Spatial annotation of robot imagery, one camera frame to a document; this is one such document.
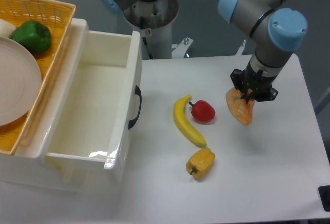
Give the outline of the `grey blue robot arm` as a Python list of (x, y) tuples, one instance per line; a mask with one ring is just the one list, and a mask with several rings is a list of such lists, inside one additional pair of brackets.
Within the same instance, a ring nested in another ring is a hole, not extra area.
[[(218, 13), (235, 25), (257, 47), (244, 70), (230, 77), (246, 102), (272, 101), (278, 92), (274, 80), (306, 36), (308, 25), (298, 11), (282, 8), (286, 0), (219, 0)], [(172, 22), (178, 14), (177, 0), (101, 0), (113, 14), (122, 13), (142, 37), (148, 59), (172, 55)]]

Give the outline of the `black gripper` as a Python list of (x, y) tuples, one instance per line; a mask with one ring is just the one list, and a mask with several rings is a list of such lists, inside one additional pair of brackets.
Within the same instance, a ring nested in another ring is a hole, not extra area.
[(277, 76), (278, 62), (275, 60), (250, 59), (244, 70), (234, 69), (230, 78), (241, 92), (240, 99), (248, 104), (251, 99), (257, 102), (275, 100), (278, 91), (272, 84)]

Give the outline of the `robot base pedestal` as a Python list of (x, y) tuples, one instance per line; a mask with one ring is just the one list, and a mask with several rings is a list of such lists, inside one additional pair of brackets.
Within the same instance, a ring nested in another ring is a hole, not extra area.
[(132, 29), (140, 33), (143, 59), (172, 57), (172, 23), (178, 15), (177, 0), (138, 1), (123, 14)]

